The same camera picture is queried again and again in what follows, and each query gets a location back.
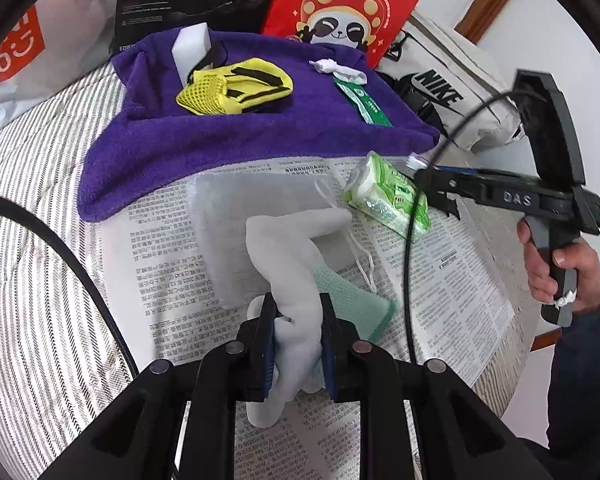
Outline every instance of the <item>wet wipes pack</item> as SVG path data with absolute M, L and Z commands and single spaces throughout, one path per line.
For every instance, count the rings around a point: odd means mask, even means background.
M 369 152 L 351 171 L 344 200 L 406 237 L 415 194 L 416 186 L 411 180 L 382 156 Z M 418 236 L 430 228 L 427 197 L 423 194 L 416 208 L 414 234 Z

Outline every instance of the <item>green tag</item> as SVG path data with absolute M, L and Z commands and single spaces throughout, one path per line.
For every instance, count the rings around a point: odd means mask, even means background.
M 333 82 L 340 91 L 358 107 L 358 111 L 367 124 L 380 124 L 381 126 L 393 126 L 378 104 L 366 93 L 366 90 L 355 83 L 348 83 L 336 77 Z

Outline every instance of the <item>red paper bag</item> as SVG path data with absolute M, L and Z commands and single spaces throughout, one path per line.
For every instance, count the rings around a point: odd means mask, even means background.
M 375 67 L 418 0 L 273 0 L 263 34 L 366 52 Z

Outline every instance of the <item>metal screw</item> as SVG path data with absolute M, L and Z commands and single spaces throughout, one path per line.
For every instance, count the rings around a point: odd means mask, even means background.
M 359 339 L 352 345 L 353 351 L 358 354 L 368 354 L 371 352 L 373 347 L 369 341 L 365 341 L 364 339 Z
M 156 375 L 160 375 L 165 373 L 170 366 L 171 363 L 167 359 L 157 359 L 149 365 L 149 370 Z
M 244 351 L 244 345 L 240 341 L 229 341 L 224 345 L 224 350 L 231 355 L 238 355 Z
M 427 368 L 435 374 L 441 374 L 446 370 L 446 364 L 440 359 L 432 359 L 427 361 Z

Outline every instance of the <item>black handle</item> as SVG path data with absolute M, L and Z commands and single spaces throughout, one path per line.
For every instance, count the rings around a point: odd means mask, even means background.
M 578 272 L 575 269 L 561 269 L 556 266 L 552 254 L 556 249 L 573 244 L 580 238 L 580 231 L 569 228 L 563 222 L 525 216 L 525 222 L 531 229 L 531 237 L 542 259 L 549 264 L 549 275 L 558 283 L 558 292 L 554 300 L 575 295 L 578 286 Z M 573 319 L 573 300 L 563 306 L 544 304 L 542 318 L 552 324 L 568 327 Z

